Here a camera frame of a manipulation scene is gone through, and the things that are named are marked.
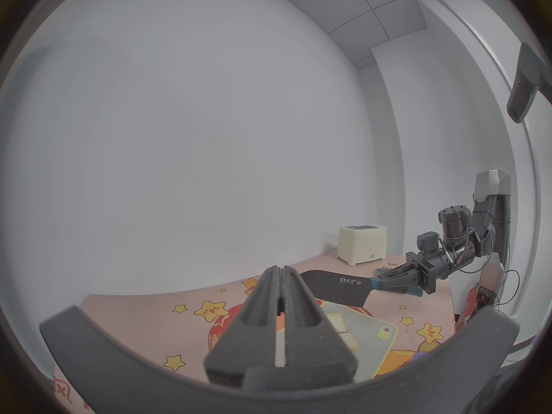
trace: blue knife handle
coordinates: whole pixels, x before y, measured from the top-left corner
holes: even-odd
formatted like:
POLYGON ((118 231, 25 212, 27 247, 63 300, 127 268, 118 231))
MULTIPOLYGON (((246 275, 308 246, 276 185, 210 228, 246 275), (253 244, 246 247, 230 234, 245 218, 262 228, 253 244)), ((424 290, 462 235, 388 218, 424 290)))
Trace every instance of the blue knife handle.
POLYGON ((409 286, 405 291, 403 287, 397 287, 395 289, 381 288, 382 280, 380 278, 370 278, 370 283, 374 290, 381 290, 383 292, 391 293, 410 294, 412 296, 418 296, 419 298, 423 296, 423 290, 420 286, 409 286))

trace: cleaver knife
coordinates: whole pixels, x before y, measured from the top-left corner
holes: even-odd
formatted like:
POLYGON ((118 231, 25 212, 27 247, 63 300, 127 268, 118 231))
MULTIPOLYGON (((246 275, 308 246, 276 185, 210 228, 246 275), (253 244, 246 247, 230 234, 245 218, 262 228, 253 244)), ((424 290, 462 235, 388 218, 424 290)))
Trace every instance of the cleaver knife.
MULTIPOLYGON (((316 299, 351 307, 363 307, 368 294, 372 290, 378 290, 381 282, 380 278, 350 276, 324 270, 309 270, 301 273, 301 278, 316 299)), ((385 291, 419 297, 423 294, 419 286, 385 289, 385 291)))

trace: bread slice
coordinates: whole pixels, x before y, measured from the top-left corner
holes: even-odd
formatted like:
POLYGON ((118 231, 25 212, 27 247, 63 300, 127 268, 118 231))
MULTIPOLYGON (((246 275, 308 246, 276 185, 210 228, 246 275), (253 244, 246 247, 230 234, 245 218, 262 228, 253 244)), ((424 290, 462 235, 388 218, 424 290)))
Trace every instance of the bread slice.
POLYGON ((338 333, 347 333, 347 325, 341 313, 328 313, 326 315, 338 333))
POLYGON ((340 333, 340 336, 353 353, 358 349, 358 342, 351 333, 340 333))

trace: cartoon star face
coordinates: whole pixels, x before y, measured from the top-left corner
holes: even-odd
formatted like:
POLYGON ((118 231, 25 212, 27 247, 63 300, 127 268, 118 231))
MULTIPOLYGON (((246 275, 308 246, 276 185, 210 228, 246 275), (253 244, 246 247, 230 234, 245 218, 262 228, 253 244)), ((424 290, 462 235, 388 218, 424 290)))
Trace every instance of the cartoon star face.
POLYGON ((433 341, 443 340, 441 329, 441 327, 434 327, 429 323, 426 323, 423 328, 416 331, 416 333, 421 335, 427 343, 432 343, 433 341))
POLYGON ((245 285, 245 288, 250 289, 257 285, 258 280, 255 278, 249 278, 248 280, 243 280, 242 284, 245 285))
POLYGON ((257 285, 257 282, 259 281, 256 280, 255 278, 249 278, 248 280, 243 280, 242 284, 245 285, 245 288, 247 288, 247 290, 245 290, 245 294, 251 294, 251 292, 253 291, 253 288, 255 288, 255 285, 257 285))
POLYGON ((203 306, 194 311, 195 315, 203 316, 207 322, 214 321, 218 316, 225 316, 228 314, 228 311, 225 310, 224 306, 226 302, 211 302, 204 301, 203 306))

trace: robotic arm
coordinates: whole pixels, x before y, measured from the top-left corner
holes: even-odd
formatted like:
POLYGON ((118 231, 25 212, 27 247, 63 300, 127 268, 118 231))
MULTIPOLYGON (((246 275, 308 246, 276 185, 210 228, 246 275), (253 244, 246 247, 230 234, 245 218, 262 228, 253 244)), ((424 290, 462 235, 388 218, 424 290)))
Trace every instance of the robotic arm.
MULTIPOLYGON (((443 238, 433 231, 418 235, 420 252, 408 252, 405 264, 379 272, 378 289, 405 293, 409 287, 420 286, 430 294, 435 292, 438 279, 471 264, 475 257, 490 258, 496 253, 504 265, 510 237, 510 191, 509 173, 502 170, 479 173, 473 212, 464 205, 439 211, 443 238)), ((496 300, 504 274, 500 264, 485 264, 482 268, 476 311, 496 300)))
POLYGON ((552 104, 552 74, 535 51, 522 41, 512 92, 506 106, 512 120, 517 123, 523 121, 537 91, 552 104))

